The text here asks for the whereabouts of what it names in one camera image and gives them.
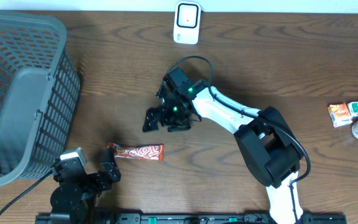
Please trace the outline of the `orange chocolate bar wrapper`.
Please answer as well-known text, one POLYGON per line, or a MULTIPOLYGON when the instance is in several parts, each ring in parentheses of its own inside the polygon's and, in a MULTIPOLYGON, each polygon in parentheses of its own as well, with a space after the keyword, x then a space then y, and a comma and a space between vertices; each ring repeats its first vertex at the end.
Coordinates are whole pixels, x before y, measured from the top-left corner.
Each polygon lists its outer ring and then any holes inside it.
POLYGON ((120 146, 113 142, 108 144, 108 148, 114 151, 114 156, 124 159, 145 159, 149 161, 163 161, 163 153, 165 146, 148 145, 139 147, 120 146))

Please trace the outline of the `small orange box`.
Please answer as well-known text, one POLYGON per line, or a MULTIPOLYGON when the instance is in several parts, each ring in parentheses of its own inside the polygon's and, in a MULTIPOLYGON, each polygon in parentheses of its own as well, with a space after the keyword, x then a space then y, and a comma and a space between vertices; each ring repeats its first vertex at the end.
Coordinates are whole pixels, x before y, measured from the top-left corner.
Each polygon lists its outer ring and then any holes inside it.
POLYGON ((352 123, 352 116, 345 103, 329 105, 327 109, 335 128, 352 123))

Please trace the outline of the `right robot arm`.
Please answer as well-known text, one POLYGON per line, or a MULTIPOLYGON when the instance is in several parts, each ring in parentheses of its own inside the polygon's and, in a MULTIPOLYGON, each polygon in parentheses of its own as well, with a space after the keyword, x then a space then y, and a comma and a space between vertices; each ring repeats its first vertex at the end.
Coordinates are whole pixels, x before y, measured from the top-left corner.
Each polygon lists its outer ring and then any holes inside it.
POLYGON ((300 161, 309 157, 277 109, 244 106, 206 80, 190 80, 180 68, 166 73, 156 96, 161 104, 147 110, 143 132, 161 127, 169 132, 187 131, 193 115, 198 121, 214 121, 233 134, 248 170, 265 186, 273 221, 301 221, 296 184, 304 179, 298 174, 300 161))

